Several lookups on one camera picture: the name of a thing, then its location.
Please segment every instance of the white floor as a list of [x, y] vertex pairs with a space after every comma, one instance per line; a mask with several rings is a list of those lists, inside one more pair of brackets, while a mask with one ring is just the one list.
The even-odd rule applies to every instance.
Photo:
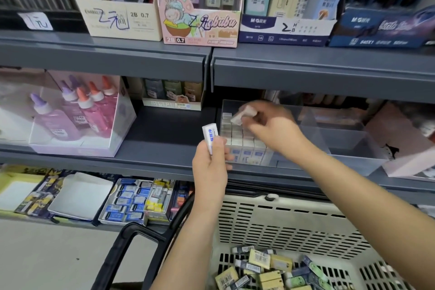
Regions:
[[[0, 220], [0, 288], [89, 290], [117, 233]], [[157, 244], [136, 237], [115, 282], [142, 281]]]

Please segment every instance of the beige display box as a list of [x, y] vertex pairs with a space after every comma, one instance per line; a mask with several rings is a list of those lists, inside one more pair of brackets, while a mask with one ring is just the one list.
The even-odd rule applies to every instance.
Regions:
[[93, 37], [162, 40], [158, 0], [153, 4], [108, 0], [76, 0]]

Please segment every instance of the black basket handle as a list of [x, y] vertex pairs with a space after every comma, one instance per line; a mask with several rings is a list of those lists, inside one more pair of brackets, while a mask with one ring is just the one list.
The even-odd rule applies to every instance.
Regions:
[[191, 194], [182, 207], [178, 210], [176, 216], [172, 220], [166, 232], [163, 234], [155, 232], [150, 228], [139, 225], [135, 222], [131, 222], [124, 226], [119, 232], [119, 235], [109, 253], [107, 254], [91, 290], [110, 289], [116, 272], [121, 265], [122, 259], [124, 258], [131, 241], [136, 235], [142, 235], [152, 241], [157, 242], [157, 249], [153, 255], [153, 258], [151, 259], [150, 267], [147, 271], [147, 275], [144, 278], [144, 283], [142, 286], [142, 290], [148, 290], [157, 276], [160, 265], [163, 259], [166, 257], [166, 253], [172, 245], [174, 237], [178, 233], [181, 224], [192, 209], [193, 200], [194, 194]]

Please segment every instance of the purple bottle cap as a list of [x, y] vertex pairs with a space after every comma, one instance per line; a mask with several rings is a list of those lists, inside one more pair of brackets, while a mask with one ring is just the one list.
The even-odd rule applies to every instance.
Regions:
[[78, 87], [80, 87], [82, 84], [75, 78], [73, 75], [69, 75], [68, 78], [71, 81], [71, 88], [73, 91], [75, 91]]
[[35, 102], [35, 106], [37, 107], [42, 107], [47, 104], [46, 101], [44, 101], [39, 95], [35, 93], [31, 93], [30, 98], [33, 100], [33, 102]]
[[72, 90], [70, 89], [66, 81], [61, 80], [60, 84], [61, 84], [60, 89], [62, 90], [63, 93], [70, 94], [72, 92]]

